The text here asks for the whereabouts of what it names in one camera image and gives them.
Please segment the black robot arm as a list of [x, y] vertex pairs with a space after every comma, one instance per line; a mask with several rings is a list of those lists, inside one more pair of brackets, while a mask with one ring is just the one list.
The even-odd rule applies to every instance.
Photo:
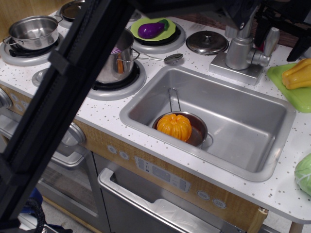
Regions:
[[[215, 0], [91, 0], [73, 23], [59, 50], [51, 55], [47, 76], [30, 102], [17, 132], [3, 154], [0, 154], [0, 219], [16, 221], [39, 176], [51, 159], [69, 124], [78, 110], [86, 111], [85, 98], [96, 76], [108, 59], [113, 45], [120, 38], [134, 10], [148, 17], [164, 17], [196, 12], [216, 13], [227, 10], [229, 3]], [[251, 185], [251, 191], [238, 185], [238, 178], [194, 155], [175, 149], [155, 157], [198, 178], [235, 194], [251, 203], [271, 210], [297, 224], [311, 224], [311, 201], [302, 207], [286, 196], [283, 209], [272, 200], [265, 200], [261, 184]]]

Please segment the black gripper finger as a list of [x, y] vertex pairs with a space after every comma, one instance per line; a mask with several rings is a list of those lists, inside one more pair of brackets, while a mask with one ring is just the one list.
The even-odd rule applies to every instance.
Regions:
[[272, 24], [270, 18], [264, 12], [257, 12], [255, 18], [257, 22], [257, 28], [254, 42], [255, 46], [260, 48], [266, 40]]
[[287, 57], [288, 62], [294, 62], [311, 46], [311, 24], [289, 22], [287, 24], [288, 33], [298, 38]]

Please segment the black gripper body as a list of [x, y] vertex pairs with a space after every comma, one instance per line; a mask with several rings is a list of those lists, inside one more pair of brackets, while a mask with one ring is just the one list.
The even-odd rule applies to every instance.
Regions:
[[221, 0], [222, 7], [227, 17], [230, 17], [235, 24], [243, 28], [258, 6], [276, 12], [285, 20], [292, 23], [304, 23], [311, 10], [309, 0]]

